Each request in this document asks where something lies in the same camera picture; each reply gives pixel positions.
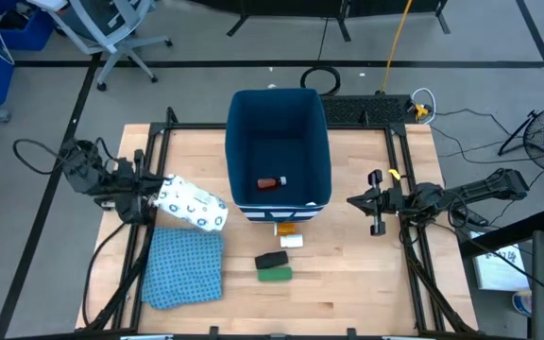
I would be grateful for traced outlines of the blue fabric basket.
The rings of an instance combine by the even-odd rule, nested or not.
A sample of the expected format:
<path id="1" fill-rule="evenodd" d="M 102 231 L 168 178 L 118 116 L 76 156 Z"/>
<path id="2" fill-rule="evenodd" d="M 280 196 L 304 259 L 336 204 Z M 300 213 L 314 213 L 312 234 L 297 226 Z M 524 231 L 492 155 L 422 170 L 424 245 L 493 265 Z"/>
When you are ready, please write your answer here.
<path id="1" fill-rule="evenodd" d="M 332 196 L 321 98 L 313 89 L 243 90 L 230 101 L 225 152 L 233 202 L 255 223 L 305 222 Z M 260 191 L 257 180 L 286 177 Z"/>

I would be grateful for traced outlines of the white printed box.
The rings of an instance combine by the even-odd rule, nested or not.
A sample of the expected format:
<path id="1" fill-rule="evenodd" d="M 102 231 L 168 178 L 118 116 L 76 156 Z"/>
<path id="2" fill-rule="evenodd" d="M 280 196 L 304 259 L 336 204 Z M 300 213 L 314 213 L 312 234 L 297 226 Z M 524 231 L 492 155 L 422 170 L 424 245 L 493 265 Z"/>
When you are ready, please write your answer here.
<path id="1" fill-rule="evenodd" d="M 480 290 L 517 292 L 530 289 L 524 270 L 523 255 L 530 255 L 518 245 L 505 246 L 495 253 L 485 253 L 473 258 L 476 281 Z"/>

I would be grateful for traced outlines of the black partition panel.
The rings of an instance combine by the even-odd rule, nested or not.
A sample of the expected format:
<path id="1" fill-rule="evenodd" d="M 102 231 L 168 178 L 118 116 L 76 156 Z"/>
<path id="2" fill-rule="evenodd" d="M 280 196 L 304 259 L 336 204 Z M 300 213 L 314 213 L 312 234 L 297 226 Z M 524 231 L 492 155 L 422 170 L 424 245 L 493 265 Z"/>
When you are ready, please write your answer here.
<path id="1" fill-rule="evenodd" d="M 320 17 L 334 19 L 345 42 L 351 37 L 347 18 L 360 18 L 402 13 L 408 0 L 189 0 L 211 9 L 239 16 L 227 32 L 232 37 L 249 17 Z"/>

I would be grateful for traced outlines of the black bandage roll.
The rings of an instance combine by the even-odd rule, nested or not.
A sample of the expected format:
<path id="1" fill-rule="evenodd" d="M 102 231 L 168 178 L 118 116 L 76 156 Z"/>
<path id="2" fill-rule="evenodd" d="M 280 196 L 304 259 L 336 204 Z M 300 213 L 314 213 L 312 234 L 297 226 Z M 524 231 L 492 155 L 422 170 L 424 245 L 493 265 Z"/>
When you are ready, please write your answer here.
<path id="1" fill-rule="evenodd" d="M 286 251 L 277 251 L 257 256 L 254 261 L 256 268 L 261 270 L 288 264 L 289 258 Z"/>

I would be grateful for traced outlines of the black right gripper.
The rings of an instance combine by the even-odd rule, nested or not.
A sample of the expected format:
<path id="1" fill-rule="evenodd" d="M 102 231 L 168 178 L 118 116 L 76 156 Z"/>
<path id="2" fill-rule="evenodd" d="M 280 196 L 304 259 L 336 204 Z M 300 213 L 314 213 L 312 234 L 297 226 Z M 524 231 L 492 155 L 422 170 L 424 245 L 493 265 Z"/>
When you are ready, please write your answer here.
<path id="1" fill-rule="evenodd" d="M 382 220 L 383 213 L 398 213 L 406 207 L 406 196 L 400 188 L 381 189 L 383 173 L 380 169 L 372 171 L 368 175 L 368 183 L 371 189 L 361 195 L 348 198 L 348 203 L 362 212 L 371 212 L 373 224 L 370 227 L 372 236 L 382 236 L 386 233 L 386 226 Z"/>

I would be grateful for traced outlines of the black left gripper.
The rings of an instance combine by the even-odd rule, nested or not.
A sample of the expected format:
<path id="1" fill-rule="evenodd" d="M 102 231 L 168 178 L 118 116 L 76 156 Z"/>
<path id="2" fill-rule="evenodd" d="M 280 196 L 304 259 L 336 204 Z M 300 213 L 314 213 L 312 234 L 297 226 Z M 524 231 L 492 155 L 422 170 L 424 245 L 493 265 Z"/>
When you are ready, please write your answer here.
<path id="1" fill-rule="evenodd" d="M 157 181 L 169 185 L 174 180 L 173 175 L 165 177 L 150 173 L 142 149 L 134 151 L 133 161 L 119 159 L 112 174 L 114 208 L 120 219 L 128 224 L 148 224 L 151 214 L 158 209 L 157 199 L 150 198 L 157 193 Z"/>

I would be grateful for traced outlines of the amber bottle with white cap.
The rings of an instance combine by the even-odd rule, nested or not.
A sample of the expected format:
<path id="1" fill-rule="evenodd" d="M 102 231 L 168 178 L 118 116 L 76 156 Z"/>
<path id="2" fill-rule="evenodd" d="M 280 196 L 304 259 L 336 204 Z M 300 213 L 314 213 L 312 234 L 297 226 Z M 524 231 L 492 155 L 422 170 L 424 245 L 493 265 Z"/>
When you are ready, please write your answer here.
<path id="1" fill-rule="evenodd" d="M 287 184 L 286 177 L 277 178 L 259 178 L 257 180 L 257 189 L 260 191 L 274 190 Z"/>

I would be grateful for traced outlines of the black mesh box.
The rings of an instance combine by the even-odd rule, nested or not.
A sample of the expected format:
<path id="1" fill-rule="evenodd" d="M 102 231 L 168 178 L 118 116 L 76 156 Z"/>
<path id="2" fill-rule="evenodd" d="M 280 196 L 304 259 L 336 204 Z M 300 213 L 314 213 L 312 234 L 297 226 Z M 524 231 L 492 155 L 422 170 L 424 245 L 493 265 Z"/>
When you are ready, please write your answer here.
<path id="1" fill-rule="evenodd" d="M 415 124 L 415 104 L 407 94 L 333 95 L 321 97 L 330 124 Z"/>

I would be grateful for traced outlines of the grey office chair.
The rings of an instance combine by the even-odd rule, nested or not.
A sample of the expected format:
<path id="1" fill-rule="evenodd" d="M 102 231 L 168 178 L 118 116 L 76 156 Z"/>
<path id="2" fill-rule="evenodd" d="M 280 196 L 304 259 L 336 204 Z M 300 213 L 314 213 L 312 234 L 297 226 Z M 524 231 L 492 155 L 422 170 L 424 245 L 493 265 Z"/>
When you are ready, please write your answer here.
<path id="1" fill-rule="evenodd" d="M 148 13 L 156 9 L 157 0 L 26 0 L 49 14 L 58 28 L 86 55 L 107 52 L 109 57 L 96 79 L 96 88 L 107 90 L 106 78 L 126 56 L 156 83 L 157 76 L 141 60 L 136 49 L 157 43 L 168 47 L 170 38 L 135 36 Z"/>

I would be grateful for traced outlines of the blue patterned folded cloth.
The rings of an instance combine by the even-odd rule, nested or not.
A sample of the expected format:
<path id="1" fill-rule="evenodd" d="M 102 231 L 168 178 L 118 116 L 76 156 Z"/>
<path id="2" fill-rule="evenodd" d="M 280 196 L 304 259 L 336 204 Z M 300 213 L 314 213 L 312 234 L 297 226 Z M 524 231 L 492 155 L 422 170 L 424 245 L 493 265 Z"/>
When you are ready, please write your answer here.
<path id="1" fill-rule="evenodd" d="M 218 232 L 156 227 L 142 288 L 155 310 L 222 297 L 224 238 Z"/>

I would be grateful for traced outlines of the white printed wipes pack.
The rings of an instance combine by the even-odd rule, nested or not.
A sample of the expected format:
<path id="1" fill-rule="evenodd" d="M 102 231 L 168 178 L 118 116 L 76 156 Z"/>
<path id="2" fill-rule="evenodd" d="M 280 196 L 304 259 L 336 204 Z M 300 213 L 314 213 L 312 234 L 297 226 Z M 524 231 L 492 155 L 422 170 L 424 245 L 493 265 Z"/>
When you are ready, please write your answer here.
<path id="1" fill-rule="evenodd" d="M 175 174 L 163 181 L 154 204 L 165 213 L 205 231 L 221 231 L 229 215 L 224 200 Z"/>

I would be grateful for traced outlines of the white and blue round item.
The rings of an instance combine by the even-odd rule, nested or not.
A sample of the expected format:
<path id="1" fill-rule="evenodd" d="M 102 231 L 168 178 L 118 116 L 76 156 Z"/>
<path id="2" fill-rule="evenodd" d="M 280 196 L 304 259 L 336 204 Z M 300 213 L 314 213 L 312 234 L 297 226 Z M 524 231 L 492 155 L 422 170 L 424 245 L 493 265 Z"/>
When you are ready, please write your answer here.
<path id="1" fill-rule="evenodd" d="M 515 310 L 526 317 L 533 314 L 533 294 L 530 290 L 517 291 L 512 296 L 512 304 Z"/>

